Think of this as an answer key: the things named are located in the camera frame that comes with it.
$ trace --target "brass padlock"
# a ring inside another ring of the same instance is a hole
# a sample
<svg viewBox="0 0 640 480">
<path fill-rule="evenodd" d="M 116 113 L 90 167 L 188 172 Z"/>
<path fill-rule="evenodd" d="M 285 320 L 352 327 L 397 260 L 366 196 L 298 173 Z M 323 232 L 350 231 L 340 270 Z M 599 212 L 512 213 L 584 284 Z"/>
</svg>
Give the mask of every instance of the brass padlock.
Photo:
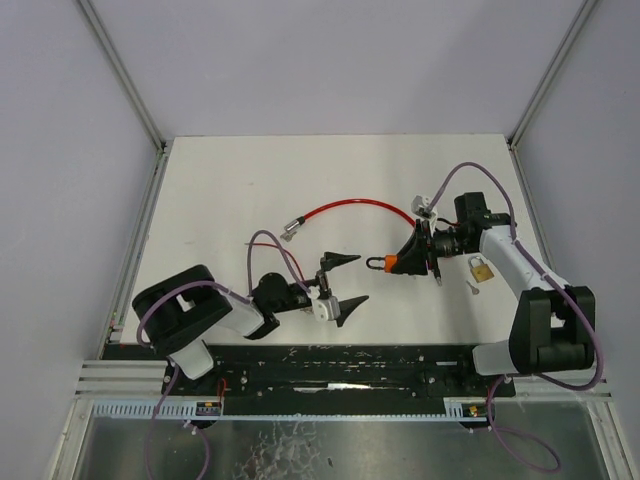
<svg viewBox="0 0 640 480">
<path fill-rule="evenodd" d="M 487 280 L 491 280 L 493 278 L 493 272 L 489 268 L 489 265 L 484 263 L 484 260 L 480 258 L 478 255 L 474 255 L 473 257 L 469 257 L 469 270 L 471 271 L 471 275 L 478 283 L 486 282 Z"/>
</svg>

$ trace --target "red wire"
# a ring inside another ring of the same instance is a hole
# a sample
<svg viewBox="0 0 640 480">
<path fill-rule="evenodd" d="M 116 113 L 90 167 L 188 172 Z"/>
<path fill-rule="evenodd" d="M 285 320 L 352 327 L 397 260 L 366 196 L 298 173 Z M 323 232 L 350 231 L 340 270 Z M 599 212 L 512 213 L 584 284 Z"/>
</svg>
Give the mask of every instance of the red wire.
<svg viewBox="0 0 640 480">
<path fill-rule="evenodd" d="M 415 226 L 415 224 L 416 224 L 416 222 L 415 222 L 415 220 L 413 218 L 411 218 L 409 215 L 404 213 L 399 208 L 394 207 L 393 205 L 389 205 L 388 203 L 379 202 L 378 200 L 371 200 L 369 198 L 347 198 L 345 200 L 338 200 L 337 202 L 327 203 L 326 205 L 322 205 L 321 207 L 318 207 L 315 210 L 311 210 L 309 213 L 307 213 L 304 216 L 304 219 L 305 220 L 309 220 L 314 215 L 318 215 L 319 213 L 322 213 L 325 210 L 329 210 L 330 208 L 340 207 L 342 205 L 351 205 L 353 203 L 364 203 L 366 205 L 375 205 L 376 207 L 386 208 L 387 210 L 390 210 L 393 213 L 395 213 L 397 215 L 400 215 L 412 227 Z"/>
<path fill-rule="evenodd" d="M 227 379 L 222 377 L 220 378 L 220 380 L 218 380 L 218 397 L 220 398 L 221 405 L 222 405 L 222 399 L 224 398 L 224 392 L 226 389 L 227 389 Z"/>
<path fill-rule="evenodd" d="M 254 247 L 271 247 L 271 248 L 278 248 L 276 245 L 274 245 L 273 243 L 254 243 L 253 244 Z M 293 256 L 293 253 L 291 253 L 289 250 L 287 250 L 286 248 L 283 249 L 284 253 L 287 254 L 287 256 L 293 261 L 293 263 L 296 266 L 296 269 L 298 270 L 298 275 L 300 275 L 300 279 L 304 280 L 305 276 L 304 273 L 302 273 L 302 269 L 300 268 L 300 264 L 298 263 L 298 261 L 296 260 L 296 257 Z"/>
</svg>

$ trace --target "white tabletop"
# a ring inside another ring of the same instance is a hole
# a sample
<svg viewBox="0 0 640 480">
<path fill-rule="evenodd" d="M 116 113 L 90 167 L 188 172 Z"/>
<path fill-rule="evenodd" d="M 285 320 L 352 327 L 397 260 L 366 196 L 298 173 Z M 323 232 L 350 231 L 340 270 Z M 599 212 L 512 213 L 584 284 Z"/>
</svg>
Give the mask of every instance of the white tabletop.
<svg viewBox="0 0 640 480">
<path fill-rule="evenodd" d="M 367 197 L 410 213 L 414 195 L 432 196 L 458 163 L 473 160 L 493 172 L 513 201 L 518 235 L 539 255 L 516 173 L 501 135 L 330 135 L 181 137 L 173 144 L 134 295 L 196 264 L 216 280 L 247 293 L 246 246 L 253 232 L 280 235 L 290 220 L 328 202 Z M 451 181 L 438 211 L 455 220 L 453 199 L 482 191 L 488 207 L 505 212 L 502 196 L 484 175 L 465 168 Z M 440 261 L 443 286 L 432 275 L 409 277 L 369 270 L 364 259 L 395 254 L 411 235 L 407 222 L 386 210 L 354 205 L 311 219 L 285 247 L 307 278 L 324 251 L 363 260 L 331 271 L 339 299 L 370 295 L 343 328 L 312 315 L 278 315 L 281 326 L 251 342 L 214 326 L 215 344 L 440 344 L 493 342 L 508 337 L 516 298 L 496 277 L 473 282 L 465 257 Z M 290 278 L 275 249 L 254 249 L 254 285 L 265 273 Z M 135 343 L 138 318 L 130 309 L 121 342 Z"/>
</svg>

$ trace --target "metal sheet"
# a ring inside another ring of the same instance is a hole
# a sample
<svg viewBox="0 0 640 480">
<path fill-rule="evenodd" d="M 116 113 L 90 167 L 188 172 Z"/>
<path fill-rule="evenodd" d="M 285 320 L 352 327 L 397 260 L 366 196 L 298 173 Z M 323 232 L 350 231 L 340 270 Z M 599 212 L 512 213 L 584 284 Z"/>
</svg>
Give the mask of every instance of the metal sheet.
<svg viewBox="0 0 640 480">
<path fill-rule="evenodd" d="M 501 425 L 541 436 L 560 454 L 555 479 L 609 478 L 588 414 L 577 404 L 501 404 Z M 146 478 L 142 449 L 149 422 L 94 419 L 77 480 Z M 368 422 L 219 422 L 206 430 L 212 451 L 206 479 L 546 478 L 517 463 L 490 432 L 458 424 Z M 536 463 L 536 445 L 513 440 Z M 156 480 L 191 479 L 204 449 L 179 422 L 158 422 L 151 440 Z"/>
</svg>

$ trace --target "cable connector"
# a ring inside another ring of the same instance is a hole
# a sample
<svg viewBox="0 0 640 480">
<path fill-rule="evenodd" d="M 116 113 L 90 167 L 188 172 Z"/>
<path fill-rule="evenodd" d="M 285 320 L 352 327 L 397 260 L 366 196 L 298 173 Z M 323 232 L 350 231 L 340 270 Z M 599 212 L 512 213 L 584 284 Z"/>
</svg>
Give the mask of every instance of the cable connector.
<svg viewBox="0 0 640 480">
<path fill-rule="evenodd" d="M 433 232 L 438 221 L 438 209 L 435 207 L 429 208 L 431 205 L 431 198 L 426 195 L 416 195 L 411 202 L 411 211 L 429 221 L 429 226 Z"/>
<path fill-rule="evenodd" d="M 304 217 L 298 217 L 284 226 L 284 232 L 280 238 L 285 242 L 290 242 L 298 229 L 304 224 Z"/>
</svg>

